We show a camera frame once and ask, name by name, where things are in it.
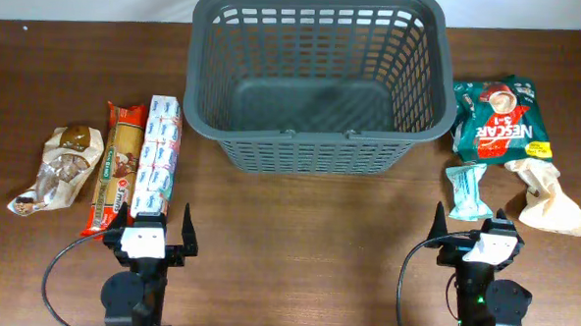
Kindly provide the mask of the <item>green Nescafe coffee bag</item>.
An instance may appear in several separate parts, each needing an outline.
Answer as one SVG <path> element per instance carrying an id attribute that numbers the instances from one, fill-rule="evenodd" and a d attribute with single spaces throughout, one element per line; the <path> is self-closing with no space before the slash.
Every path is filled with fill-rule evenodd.
<path id="1" fill-rule="evenodd" d="M 457 81 L 452 150 L 465 163 L 505 164 L 554 157 L 536 86 L 526 77 Z"/>

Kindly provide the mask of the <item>white tissue multipack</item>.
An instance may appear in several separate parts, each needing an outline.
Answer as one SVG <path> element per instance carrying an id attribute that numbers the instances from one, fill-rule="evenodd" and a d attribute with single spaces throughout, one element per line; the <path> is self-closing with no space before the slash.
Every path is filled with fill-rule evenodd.
<path id="1" fill-rule="evenodd" d="M 176 97 L 154 95 L 140 150 L 132 196 L 131 217 L 167 213 L 173 194 L 182 134 L 181 103 Z"/>

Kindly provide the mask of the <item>beige brown cookie bag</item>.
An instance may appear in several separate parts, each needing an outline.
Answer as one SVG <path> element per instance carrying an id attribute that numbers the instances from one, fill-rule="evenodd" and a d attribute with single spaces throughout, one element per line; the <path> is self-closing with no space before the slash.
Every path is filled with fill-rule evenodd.
<path id="1" fill-rule="evenodd" d="M 57 128 L 42 151 L 35 184 L 15 197 L 7 208 L 20 216 L 72 205 L 103 154 L 99 130 L 87 126 Z"/>

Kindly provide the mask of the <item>red spaghetti pasta pack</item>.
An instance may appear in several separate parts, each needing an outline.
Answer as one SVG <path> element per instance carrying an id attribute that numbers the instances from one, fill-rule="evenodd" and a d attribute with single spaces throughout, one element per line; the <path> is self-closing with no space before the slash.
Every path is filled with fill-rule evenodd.
<path id="1" fill-rule="evenodd" d="M 109 133 L 82 237 L 106 230 L 134 193 L 147 110 L 143 104 L 124 108 L 109 102 L 108 107 Z"/>

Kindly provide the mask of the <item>grey plastic shopping basket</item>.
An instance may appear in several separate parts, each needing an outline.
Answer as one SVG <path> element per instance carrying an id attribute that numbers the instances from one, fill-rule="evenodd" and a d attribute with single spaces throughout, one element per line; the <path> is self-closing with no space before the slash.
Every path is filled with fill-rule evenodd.
<path id="1" fill-rule="evenodd" d="M 187 122 L 256 174 L 379 174 L 455 118 L 436 0 L 199 0 Z"/>

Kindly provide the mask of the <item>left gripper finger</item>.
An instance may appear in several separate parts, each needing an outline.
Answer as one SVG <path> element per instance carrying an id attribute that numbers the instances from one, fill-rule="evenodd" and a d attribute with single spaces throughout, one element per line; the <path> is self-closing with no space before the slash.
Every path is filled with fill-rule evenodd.
<path id="1" fill-rule="evenodd" d="M 184 254 L 198 254 L 197 236 L 191 221 L 191 211 L 188 203 L 185 205 L 185 217 L 183 218 L 182 223 L 182 241 Z"/>
<path id="2" fill-rule="evenodd" d="M 108 225 L 108 230 L 124 229 L 127 226 L 127 216 L 129 214 L 129 207 L 126 202 L 123 202 L 119 208 L 119 212 L 112 219 Z"/>

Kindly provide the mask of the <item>beige paper bag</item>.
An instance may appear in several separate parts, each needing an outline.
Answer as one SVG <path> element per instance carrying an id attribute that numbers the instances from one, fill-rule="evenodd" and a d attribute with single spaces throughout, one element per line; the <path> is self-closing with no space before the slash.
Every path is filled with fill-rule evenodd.
<path id="1" fill-rule="evenodd" d="M 519 221 L 550 233 L 581 237 L 581 208 L 561 188 L 560 171 L 548 161 L 524 158 L 504 164 L 527 185 Z"/>

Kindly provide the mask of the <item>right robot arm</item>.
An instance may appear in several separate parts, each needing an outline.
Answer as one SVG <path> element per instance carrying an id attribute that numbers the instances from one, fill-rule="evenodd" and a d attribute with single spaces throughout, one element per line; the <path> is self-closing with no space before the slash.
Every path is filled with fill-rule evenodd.
<path id="1" fill-rule="evenodd" d="M 450 233 L 444 207 L 436 207 L 426 244 L 439 251 L 437 264 L 454 269 L 448 285 L 455 288 L 458 326 L 522 326 L 532 301 L 520 284 L 496 279 L 525 246 L 502 210 L 467 235 Z"/>

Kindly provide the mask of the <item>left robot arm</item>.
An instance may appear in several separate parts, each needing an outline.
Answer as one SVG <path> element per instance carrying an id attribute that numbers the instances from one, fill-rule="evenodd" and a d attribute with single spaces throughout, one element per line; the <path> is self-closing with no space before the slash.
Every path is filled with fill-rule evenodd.
<path id="1" fill-rule="evenodd" d="M 166 215 L 138 213 L 128 224 L 129 207 L 123 204 L 108 225 L 102 243 L 126 269 L 104 283 L 100 299 L 105 326 L 171 326 L 162 323 L 168 270 L 185 266 L 185 259 L 198 255 L 197 236 L 191 212 L 185 207 L 182 242 L 168 245 Z"/>

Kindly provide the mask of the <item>light teal snack packet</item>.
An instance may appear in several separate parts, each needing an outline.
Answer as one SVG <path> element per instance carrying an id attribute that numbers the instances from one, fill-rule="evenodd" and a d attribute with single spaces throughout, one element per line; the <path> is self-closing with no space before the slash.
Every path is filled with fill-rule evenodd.
<path id="1" fill-rule="evenodd" d="M 482 163 L 446 168 L 454 198 L 449 217 L 459 221 L 477 221 L 493 216 L 493 211 L 481 199 L 479 189 L 479 182 L 486 171 L 487 166 Z"/>

